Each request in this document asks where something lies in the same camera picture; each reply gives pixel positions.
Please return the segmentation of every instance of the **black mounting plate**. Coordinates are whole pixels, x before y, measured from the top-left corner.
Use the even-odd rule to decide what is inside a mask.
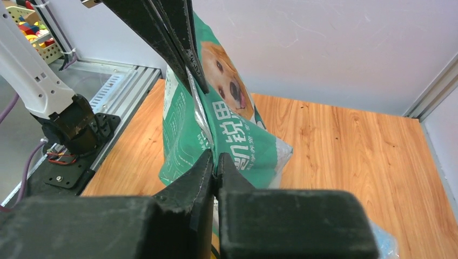
[[[95,122],[91,124],[93,130],[97,133],[100,138],[105,138],[106,143],[113,137],[113,133],[116,127],[121,122],[119,116],[109,115],[105,113],[97,113],[95,119],[98,120],[100,125],[100,131],[97,130],[97,125]],[[53,185],[65,189],[73,188],[78,180],[81,178],[84,172],[89,170],[89,167],[95,161],[97,155],[100,153],[104,144],[99,145],[93,152],[90,154],[81,155],[77,162],[71,165],[57,165],[44,161],[37,170],[45,171],[47,177],[43,179],[48,185]]]

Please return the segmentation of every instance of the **dog picture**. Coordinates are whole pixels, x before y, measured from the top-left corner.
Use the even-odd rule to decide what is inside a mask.
[[[205,79],[233,112],[250,120],[254,113],[250,96],[226,51],[213,42],[201,44]]]

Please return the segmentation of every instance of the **wooden surface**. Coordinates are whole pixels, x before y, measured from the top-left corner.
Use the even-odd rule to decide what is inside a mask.
[[[294,147],[283,188],[348,190],[397,238],[401,259],[458,258],[458,227],[417,120],[253,96],[268,130]],[[163,97],[161,80],[83,195],[164,188]]]

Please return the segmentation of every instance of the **dog's eye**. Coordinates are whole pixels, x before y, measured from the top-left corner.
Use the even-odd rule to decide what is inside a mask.
[[[223,71],[223,66],[221,65],[221,63],[219,63],[219,61],[216,61],[216,66],[218,67],[219,71]]]
[[[223,89],[220,88],[218,91],[219,91],[219,95],[224,99],[224,91],[223,91]]]

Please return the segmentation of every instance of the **dog's face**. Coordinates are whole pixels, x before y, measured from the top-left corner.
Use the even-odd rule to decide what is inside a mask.
[[[237,112],[251,105],[237,71],[221,46],[203,42],[202,60],[205,78],[230,109]]]

